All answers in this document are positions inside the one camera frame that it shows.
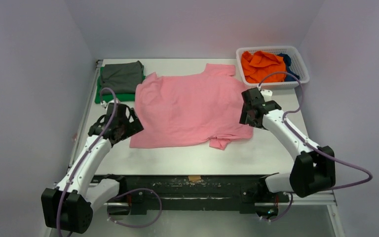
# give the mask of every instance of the black base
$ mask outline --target black base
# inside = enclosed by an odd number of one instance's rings
[[[329,147],[318,147],[320,151],[335,157]],[[290,185],[293,191],[301,198],[317,192],[327,190],[335,185],[335,162],[315,151],[302,152],[294,160],[290,174]]]
[[[99,183],[103,175],[94,176],[92,182]],[[274,203],[278,195],[280,202],[288,202],[282,193],[270,193],[264,185],[263,175],[203,175],[197,182],[189,181],[188,176],[125,176],[127,190],[148,188],[154,190],[162,199],[163,210],[188,211],[239,211],[240,214],[263,212],[264,208],[255,207],[255,203]],[[130,214],[144,215],[148,210],[159,210],[159,203],[148,192],[131,195]],[[120,202],[130,201],[126,197]],[[128,214],[124,207],[110,206],[114,215]]]
[[[56,215],[62,191],[45,189],[41,195],[46,226],[56,228]],[[67,193],[62,205],[60,226],[62,230],[84,233],[91,224],[93,211],[89,202],[75,193]]]

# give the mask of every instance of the navy blue cloth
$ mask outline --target navy blue cloth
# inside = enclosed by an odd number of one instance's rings
[[[283,58],[284,63],[285,63],[285,70],[286,70],[288,73],[293,74],[295,77],[297,77],[297,79],[300,80],[300,76],[297,75],[297,74],[295,74],[295,73],[293,73],[293,71],[291,71],[291,69],[290,69],[290,66],[291,66],[291,58],[290,58],[290,56],[288,56],[288,55],[285,54],[285,53],[280,53],[280,54],[278,54],[277,56],[280,56],[280,57]],[[291,76],[287,75],[287,76],[285,77],[285,80],[284,80],[284,81],[296,81],[296,80],[295,80],[294,78],[292,78]]]

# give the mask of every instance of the white wall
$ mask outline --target white wall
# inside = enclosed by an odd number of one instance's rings
[[[234,58],[240,47],[299,46],[323,0],[66,0],[93,55]]]
[[[311,74],[303,109],[311,138],[374,174],[336,192],[346,234],[379,236],[379,0],[325,1],[301,53]],[[338,184],[365,177],[337,172]]]
[[[62,0],[0,0],[0,237],[37,237],[94,60]]]

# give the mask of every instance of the orange cloth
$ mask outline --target orange cloth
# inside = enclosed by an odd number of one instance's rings
[[[259,83],[264,77],[274,72],[286,72],[283,57],[272,53],[258,51],[252,56],[250,52],[245,51],[240,61],[246,81],[249,83]],[[264,83],[283,82],[285,76],[285,74],[275,74],[268,77]]]

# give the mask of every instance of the table surface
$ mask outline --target table surface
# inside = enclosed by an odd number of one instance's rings
[[[105,64],[129,63],[137,59],[106,59]],[[235,59],[139,59],[145,66],[145,75],[185,76],[201,73],[207,63],[236,64]],[[235,77],[241,78],[236,67]],[[92,98],[95,98],[96,84]],[[293,89],[273,91],[283,110],[299,106]],[[134,107],[134,102],[125,102]],[[92,104],[85,118],[84,131],[79,137],[83,149],[87,130],[105,113],[99,104]],[[288,115],[304,134],[307,134],[301,112]],[[228,144],[224,151],[209,147],[208,142],[196,146],[156,149],[129,148],[130,138],[116,144],[101,162],[96,174],[121,175],[254,175],[290,172],[293,159],[277,138],[267,130],[254,129],[252,139]]]

